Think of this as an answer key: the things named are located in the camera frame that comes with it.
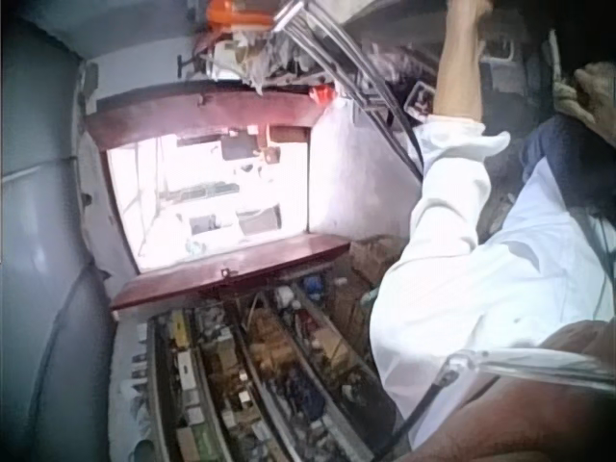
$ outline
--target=orange object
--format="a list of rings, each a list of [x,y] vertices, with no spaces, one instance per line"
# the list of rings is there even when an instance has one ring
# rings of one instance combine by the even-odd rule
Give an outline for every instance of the orange object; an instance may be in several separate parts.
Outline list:
[[[319,85],[310,89],[310,97],[320,106],[326,106],[336,97],[336,91],[329,85]]]
[[[212,0],[206,17],[210,23],[224,28],[268,30],[273,27],[272,14],[238,7],[233,0]]]

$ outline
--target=window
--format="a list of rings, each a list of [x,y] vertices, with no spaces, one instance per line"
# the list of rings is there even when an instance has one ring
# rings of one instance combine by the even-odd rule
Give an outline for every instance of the window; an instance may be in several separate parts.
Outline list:
[[[140,270],[306,230],[307,144],[277,144],[273,157],[225,145],[233,152],[223,157],[221,141],[190,144],[171,135],[109,151],[117,208]]]

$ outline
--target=white shirt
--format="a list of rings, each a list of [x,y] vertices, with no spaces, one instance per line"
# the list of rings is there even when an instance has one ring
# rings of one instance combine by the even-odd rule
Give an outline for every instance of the white shirt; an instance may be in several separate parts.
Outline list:
[[[614,316],[611,281],[545,159],[502,230],[477,245],[491,190],[483,161],[510,138],[483,137],[484,130],[471,120],[433,116],[417,132],[423,197],[411,216],[410,243],[385,275],[371,318],[374,360],[404,418],[459,349],[538,347],[564,325]],[[614,229],[591,220],[603,246],[615,248]],[[471,382],[460,380],[437,398],[410,435],[413,448],[466,399]]]

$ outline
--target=shirt sleeve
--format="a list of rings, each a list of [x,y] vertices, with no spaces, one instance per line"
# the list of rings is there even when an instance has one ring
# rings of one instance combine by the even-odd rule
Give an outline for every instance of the shirt sleeve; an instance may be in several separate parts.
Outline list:
[[[469,119],[431,116],[417,131],[422,199],[411,215],[410,242],[385,275],[371,318],[374,361],[404,417],[476,324],[444,313],[450,303],[440,301],[439,287],[465,271],[477,247],[476,225],[491,190],[483,161],[510,141],[507,133],[484,137],[484,130]]]

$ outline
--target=wooden board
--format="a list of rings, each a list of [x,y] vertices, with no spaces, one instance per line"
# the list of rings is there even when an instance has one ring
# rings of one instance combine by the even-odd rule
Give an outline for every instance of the wooden board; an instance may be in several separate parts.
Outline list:
[[[243,284],[288,267],[339,257],[349,242],[335,236],[304,234],[275,243],[255,245],[168,269],[137,276],[112,301],[113,311],[195,291]],[[223,278],[222,270],[231,276]]]

